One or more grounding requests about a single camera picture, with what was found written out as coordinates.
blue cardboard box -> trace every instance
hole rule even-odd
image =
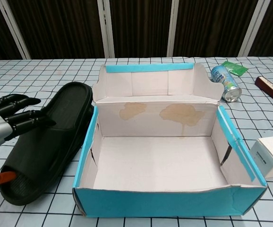
[[[245,214],[267,184],[201,64],[102,66],[73,185],[88,217]]]

black slipper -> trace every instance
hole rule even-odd
[[[42,109],[56,125],[19,137],[1,170],[17,175],[0,185],[6,201],[14,205],[31,203],[56,181],[83,144],[93,114],[91,103],[91,88],[71,82]]]

table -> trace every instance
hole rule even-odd
[[[199,62],[210,70],[224,61],[241,63],[248,71],[240,78],[242,96],[235,103],[222,105],[234,125],[246,139],[248,148],[260,137],[273,136],[273,99],[259,90],[254,81],[263,75],[273,83],[273,57],[240,58],[122,58],[122,59],[54,59],[0,61],[0,97],[9,93],[37,97],[42,102],[25,110],[41,109],[70,81],[92,86],[98,80],[102,64],[155,64]],[[0,168],[17,139],[0,146]],[[0,194],[0,227],[273,227],[273,178],[267,179],[269,189],[244,216],[198,218],[85,218],[77,210],[71,187],[81,150],[54,186],[35,202],[13,206]]]

open shoe box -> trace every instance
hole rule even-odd
[[[89,217],[242,215],[266,182],[201,64],[102,66],[73,195]]]

drink can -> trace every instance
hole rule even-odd
[[[233,79],[232,75],[227,69],[222,66],[215,66],[211,71],[212,80],[214,82],[220,82],[224,85],[224,92],[222,98],[227,102],[234,102],[241,96],[241,88]]]

